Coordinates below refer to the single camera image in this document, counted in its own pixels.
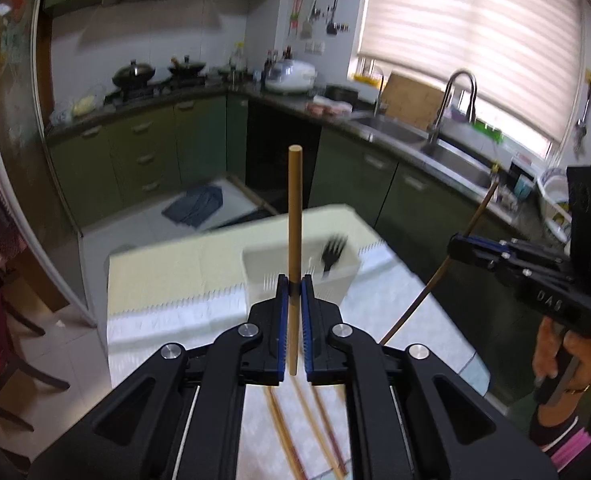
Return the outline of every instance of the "black fork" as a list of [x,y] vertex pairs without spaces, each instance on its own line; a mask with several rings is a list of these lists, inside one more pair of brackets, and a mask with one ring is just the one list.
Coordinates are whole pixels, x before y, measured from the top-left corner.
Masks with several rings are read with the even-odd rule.
[[324,250],[322,251],[322,263],[324,264],[323,275],[328,274],[337,261],[339,260],[344,247],[347,244],[347,237],[345,236],[332,236],[327,242]]

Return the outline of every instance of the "faucet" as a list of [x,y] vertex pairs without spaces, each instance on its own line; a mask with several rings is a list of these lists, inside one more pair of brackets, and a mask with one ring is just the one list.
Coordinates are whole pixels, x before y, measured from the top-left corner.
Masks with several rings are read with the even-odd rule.
[[453,83],[455,83],[455,80],[461,75],[466,75],[471,82],[471,97],[469,99],[469,107],[466,110],[466,119],[470,124],[475,122],[475,100],[478,97],[478,83],[475,80],[475,76],[468,70],[456,70],[449,78],[447,88],[445,89],[445,96],[442,98],[442,104],[440,105],[440,109],[437,112],[435,121],[433,121],[431,126],[429,126],[429,144],[435,144],[437,142],[437,138],[440,135],[442,116],[445,114],[447,103],[451,99],[451,93],[453,92]]
[[380,90],[377,92],[377,99],[375,100],[375,108],[373,109],[373,117],[377,117],[382,107],[382,91],[384,89],[384,72],[376,65],[373,65],[373,70],[377,70],[380,73]]

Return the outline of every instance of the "rice cooker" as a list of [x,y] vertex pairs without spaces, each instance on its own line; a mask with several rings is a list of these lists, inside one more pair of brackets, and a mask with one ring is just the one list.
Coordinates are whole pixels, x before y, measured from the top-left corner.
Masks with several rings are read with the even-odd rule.
[[304,61],[283,59],[275,63],[266,76],[266,89],[281,94],[307,92],[313,88],[318,73]]

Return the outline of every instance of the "cabinet handle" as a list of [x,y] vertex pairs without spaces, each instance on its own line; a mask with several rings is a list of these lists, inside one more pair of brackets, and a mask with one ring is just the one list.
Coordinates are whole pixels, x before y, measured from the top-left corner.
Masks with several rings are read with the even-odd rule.
[[150,162],[153,162],[154,159],[155,159],[155,152],[151,152],[151,153],[149,153],[149,155],[139,156],[138,158],[135,159],[135,161],[140,166],[146,166]]
[[180,103],[178,105],[176,105],[176,107],[178,108],[178,110],[192,110],[195,106],[195,101],[187,101],[186,103]]
[[90,128],[88,130],[86,130],[85,132],[82,132],[80,134],[80,137],[82,137],[82,139],[91,139],[92,137],[95,137],[96,135],[99,134],[99,131],[102,129],[102,126],[96,126],[95,128]]
[[155,191],[156,189],[158,189],[160,187],[160,182],[161,182],[161,180],[156,180],[155,182],[152,182],[150,184],[145,184],[144,186],[142,186],[142,191],[144,191],[145,193],[150,193],[151,191]]
[[404,184],[406,184],[407,186],[411,186],[413,189],[417,191],[424,191],[427,188],[427,185],[424,182],[421,182],[417,178],[413,178],[412,176],[404,175],[403,180]]
[[148,123],[142,123],[142,124],[139,124],[138,126],[134,126],[133,128],[131,128],[131,131],[134,134],[141,134],[141,133],[145,132],[146,130],[148,130],[152,124],[153,124],[153,121],[149,121]]
[[388,164],[379,158],[375,158],[372,155],[365,155],[365,162],[369,166],[373,166],[376,170],[383,170],[388,166]]

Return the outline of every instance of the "sink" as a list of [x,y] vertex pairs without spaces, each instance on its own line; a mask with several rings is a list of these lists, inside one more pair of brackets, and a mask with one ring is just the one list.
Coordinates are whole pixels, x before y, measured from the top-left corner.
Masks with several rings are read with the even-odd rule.
[[491,186],[491,170],[457,148],[443,144],[425,144],[420,151],[476,186],[484,189]]
[[408,126],[400,124],[399,122],[389,119],[385,116],[368,116],[354,119],[356,123],[362,124],[369,128],[373,128],[386,136],[393,139],[400,140],[406,144],[421,144],[427,140],[427,135],[420,130],[412,130]]

